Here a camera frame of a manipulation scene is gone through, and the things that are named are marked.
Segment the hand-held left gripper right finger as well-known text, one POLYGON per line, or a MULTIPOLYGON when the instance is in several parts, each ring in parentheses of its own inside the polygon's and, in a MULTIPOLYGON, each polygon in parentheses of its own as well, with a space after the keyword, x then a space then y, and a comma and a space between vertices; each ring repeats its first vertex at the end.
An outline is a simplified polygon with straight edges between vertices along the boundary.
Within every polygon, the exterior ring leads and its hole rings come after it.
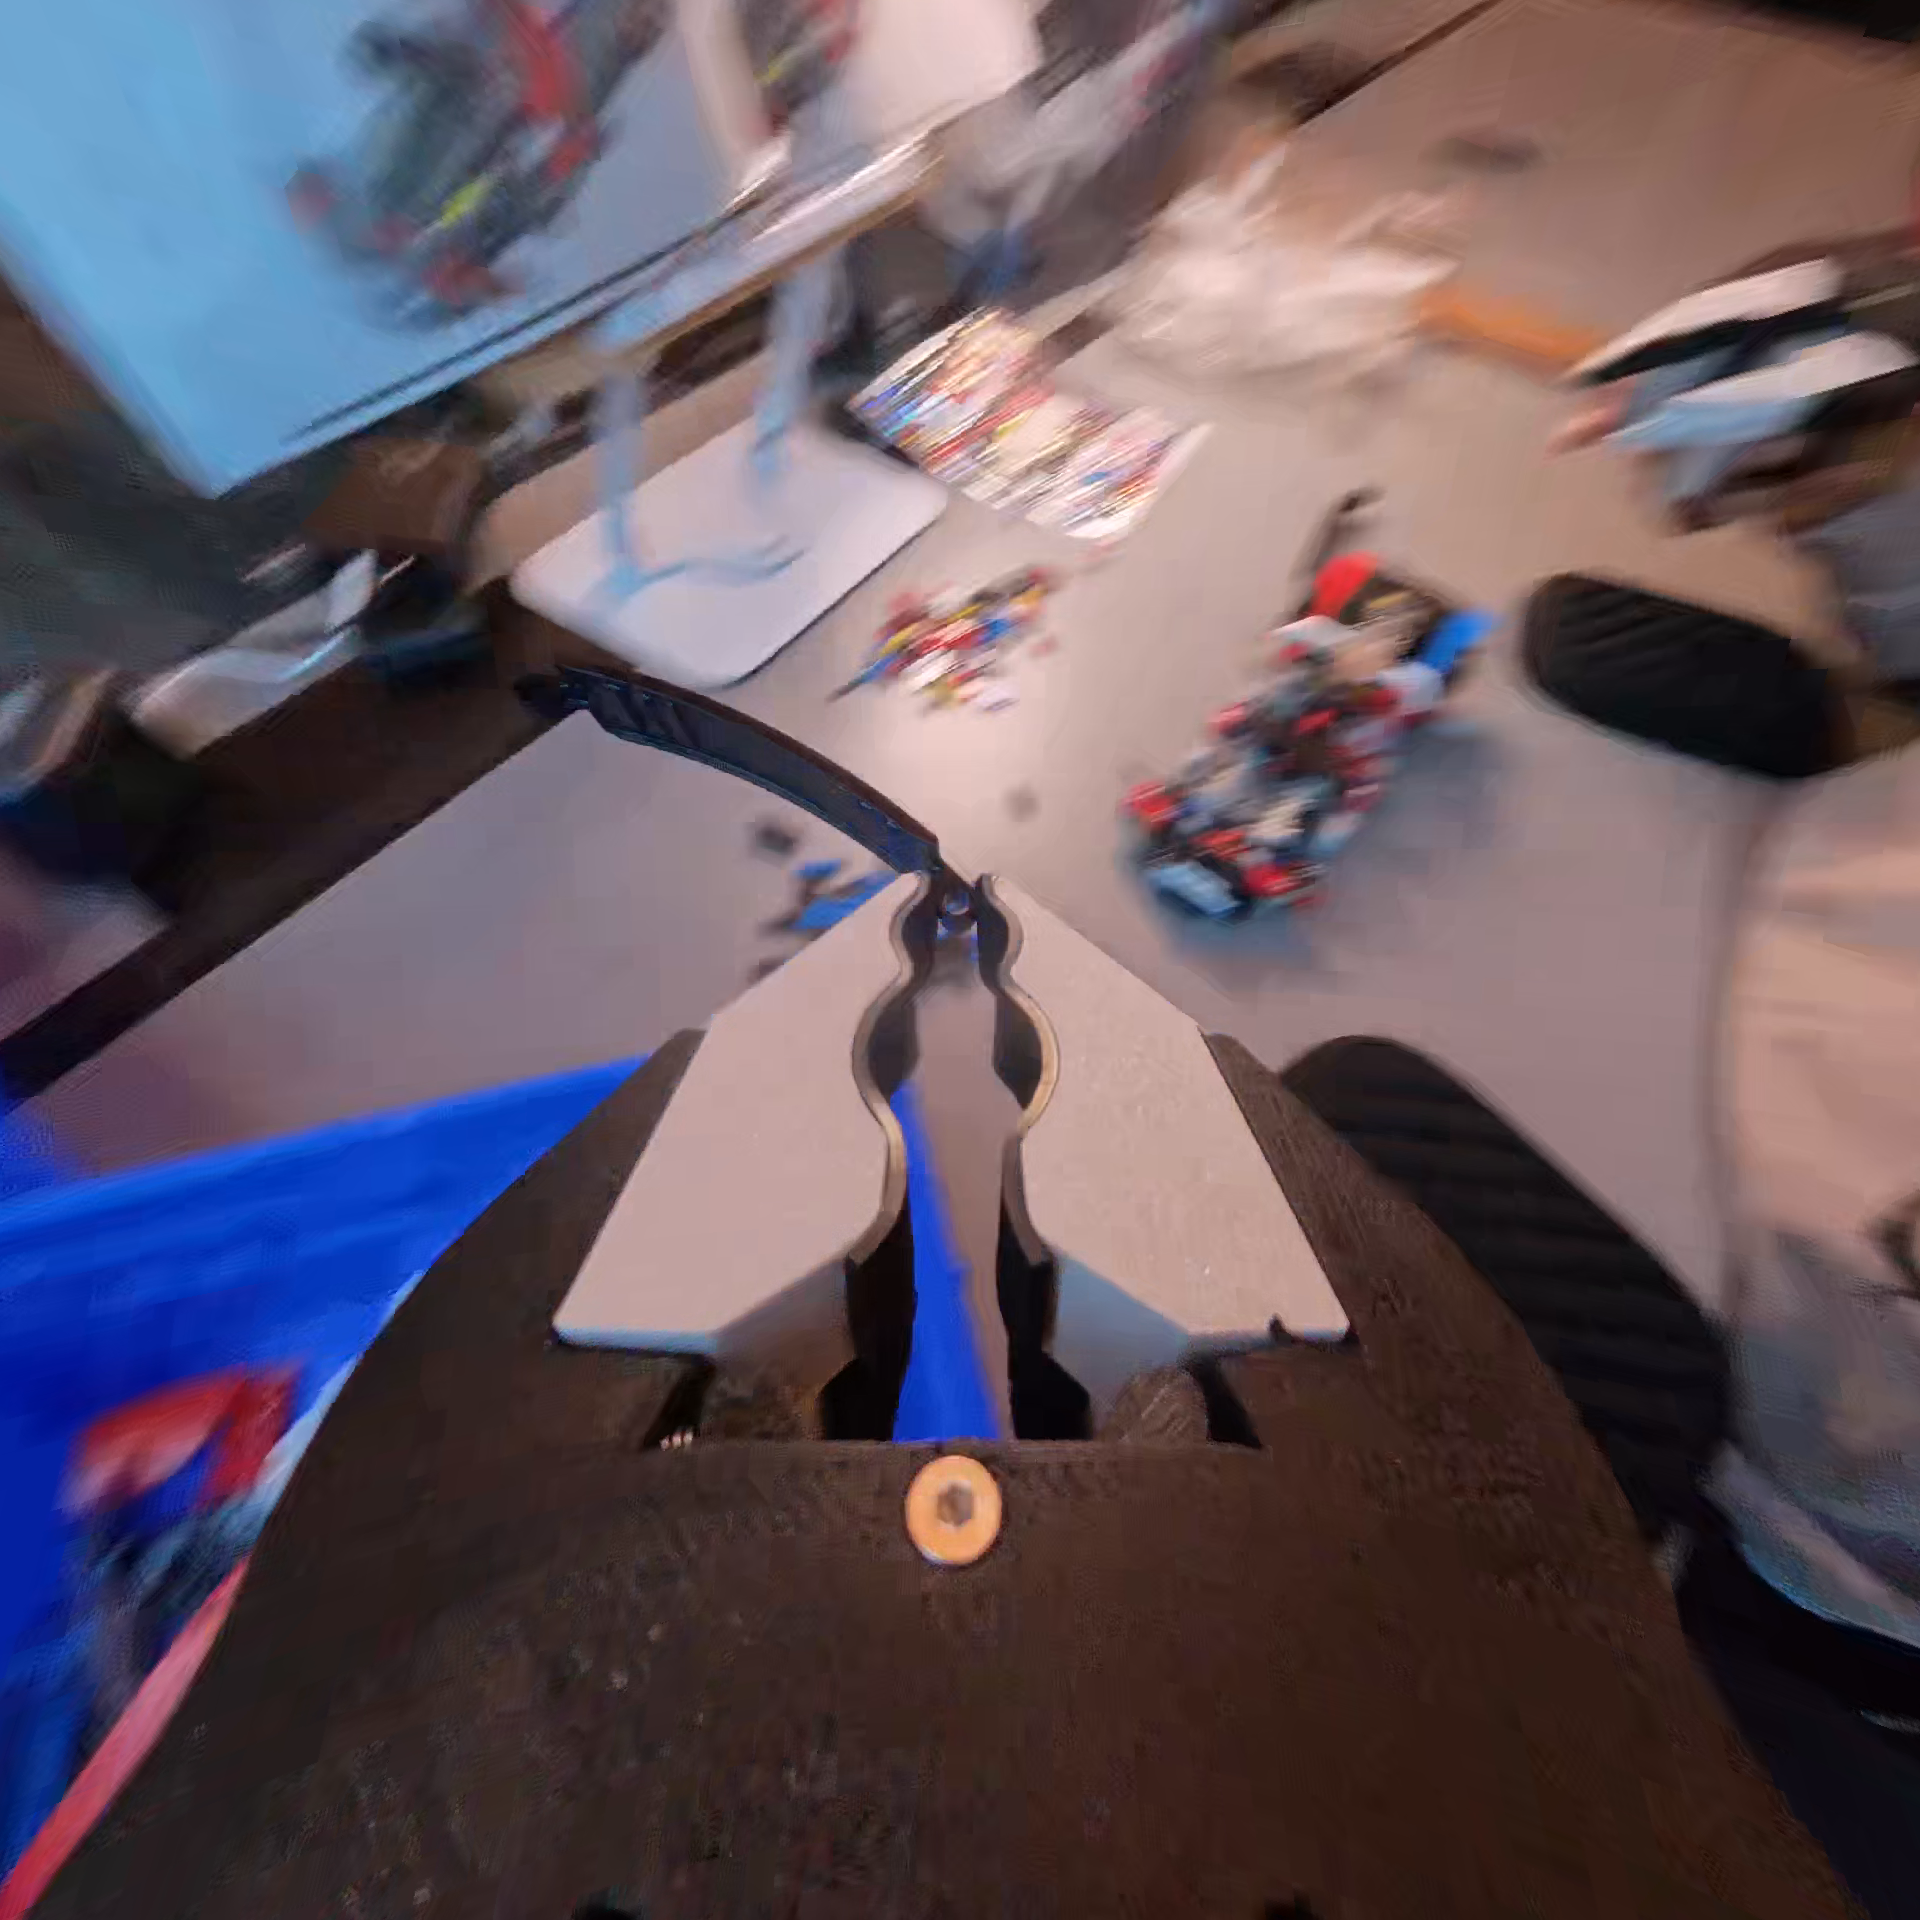
POLYGON ((1002 1152, 996 1306, 1019 1439, 1206 1439, 1206 1370, 1343 1344, 1347 1310, 1210 1038, 1018 884, 974 891, 1002 1152))

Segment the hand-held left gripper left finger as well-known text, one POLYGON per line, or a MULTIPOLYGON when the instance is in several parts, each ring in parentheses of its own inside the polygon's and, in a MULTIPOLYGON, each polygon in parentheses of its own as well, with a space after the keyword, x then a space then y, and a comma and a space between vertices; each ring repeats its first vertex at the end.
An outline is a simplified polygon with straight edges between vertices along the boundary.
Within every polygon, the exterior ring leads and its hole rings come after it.
POLYGON ((896 877, 722 1008, 551 1323, 890 1439, 917 1310, 908 1146, 933 884, 896 877))

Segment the black curved lego panel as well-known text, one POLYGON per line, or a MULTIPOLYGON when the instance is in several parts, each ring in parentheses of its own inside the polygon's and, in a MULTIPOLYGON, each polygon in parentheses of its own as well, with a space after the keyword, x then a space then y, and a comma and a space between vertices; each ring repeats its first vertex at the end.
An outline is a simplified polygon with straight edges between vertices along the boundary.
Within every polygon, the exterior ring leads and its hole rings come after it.
POLYGON ((522 673, 514 693, 551 722, 586 714, 630 746, 745 782, 842 832, 893 874, 923 877, 941 924, 974 920, 974 884, 949 865, 933 827, 821 752, 714 696, 579 665, 522 673))

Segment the blue plastic bin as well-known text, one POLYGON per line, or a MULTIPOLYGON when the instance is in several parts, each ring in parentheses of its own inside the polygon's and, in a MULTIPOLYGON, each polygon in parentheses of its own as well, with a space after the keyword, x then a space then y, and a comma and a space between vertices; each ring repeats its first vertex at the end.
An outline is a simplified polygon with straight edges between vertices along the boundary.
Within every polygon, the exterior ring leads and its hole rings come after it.
POLYGON ((910 1454, 553 1319, 693 1050, 5 1213, 5 1479, 303 1370, 253 1547, 150 1667, 5 1652, 5 1915, 1016 1915, 912 1678, 910 1454))

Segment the blue lego piece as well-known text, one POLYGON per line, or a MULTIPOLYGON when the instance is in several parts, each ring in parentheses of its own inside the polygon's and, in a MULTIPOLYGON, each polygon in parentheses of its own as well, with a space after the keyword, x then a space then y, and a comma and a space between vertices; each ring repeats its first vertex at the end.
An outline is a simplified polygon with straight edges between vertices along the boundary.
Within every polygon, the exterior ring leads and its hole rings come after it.
POLYGON ((789 872, 792 897, 779 931, 797 940, 815 940, 886 892, 896 874, 886 869, 855 870, 838 856, 811 856, 789 872))

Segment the partly built lego car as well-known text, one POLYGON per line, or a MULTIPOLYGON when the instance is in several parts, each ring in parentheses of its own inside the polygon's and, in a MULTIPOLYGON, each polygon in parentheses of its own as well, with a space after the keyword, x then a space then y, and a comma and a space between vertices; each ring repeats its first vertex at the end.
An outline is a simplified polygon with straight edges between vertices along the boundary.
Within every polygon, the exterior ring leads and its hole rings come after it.
POLYGON ((1144 886, 1212 924, 1313 900, 1495 629, 1492 610, 1398 575, 1372 551, 1313 560, 1245 689, 1212 711, 1173 771, 1128 792, 1121 812, 1144 886))

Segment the pile of loose lego pieces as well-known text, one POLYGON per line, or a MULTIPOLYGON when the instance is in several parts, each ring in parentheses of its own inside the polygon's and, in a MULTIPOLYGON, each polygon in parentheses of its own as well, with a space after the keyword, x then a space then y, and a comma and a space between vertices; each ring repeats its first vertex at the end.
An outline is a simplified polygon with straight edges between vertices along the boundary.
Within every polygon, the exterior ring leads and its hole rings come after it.
POLYGON ((235 1364, 95 1417, 61 1482, 68 1594, 94 1639, 150 1667, 253 1552, 297 1458, 303 1370, 235 1364))
POLYGON ((889 609, 856 672, 827 698, 895 684, 933 707, 1014 707, 1010 662, 1035 644, 1055 589, 1047 567, 1025 567, 978 589, 908 594, 889 609))

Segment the lego instruction booklet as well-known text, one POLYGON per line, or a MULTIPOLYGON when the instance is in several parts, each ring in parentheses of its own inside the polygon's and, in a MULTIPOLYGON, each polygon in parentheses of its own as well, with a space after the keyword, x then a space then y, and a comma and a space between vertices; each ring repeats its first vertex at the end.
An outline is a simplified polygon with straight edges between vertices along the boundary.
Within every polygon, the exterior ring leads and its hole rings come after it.
POLYGON ((2 7, 5 277, 227 492, 1038 71, 1035 5, 2 7))

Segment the pile of clear plastic bags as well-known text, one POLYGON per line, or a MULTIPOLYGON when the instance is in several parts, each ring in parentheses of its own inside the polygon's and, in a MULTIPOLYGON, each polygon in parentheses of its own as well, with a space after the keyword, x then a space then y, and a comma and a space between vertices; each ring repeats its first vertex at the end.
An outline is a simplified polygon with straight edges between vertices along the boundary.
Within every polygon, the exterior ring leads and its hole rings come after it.
POLYGON ((1165 204, 1097 312, 1121 350, 1193 383, 1365 381, 1414 347, 1466 222, 1455 184, 1382 186, 1296 138, 1243 138, 1165 204))

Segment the white metal book stand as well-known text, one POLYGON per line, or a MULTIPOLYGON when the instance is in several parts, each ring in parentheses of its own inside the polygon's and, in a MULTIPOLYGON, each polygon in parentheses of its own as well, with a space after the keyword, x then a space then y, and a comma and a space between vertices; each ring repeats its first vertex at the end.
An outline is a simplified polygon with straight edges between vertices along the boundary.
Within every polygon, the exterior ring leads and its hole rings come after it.
POLYGON ((934 166, 915 133, 797 167, 774 152, 725 215, 647 268, 590 331, 589 512, 511 563, 517 607, 671 684, 751 677, 944 515, 947 489, 811 415, 809 373, 848 243, 934 166), (660 466, 660 355, 769 296, 754 410, 660 466))

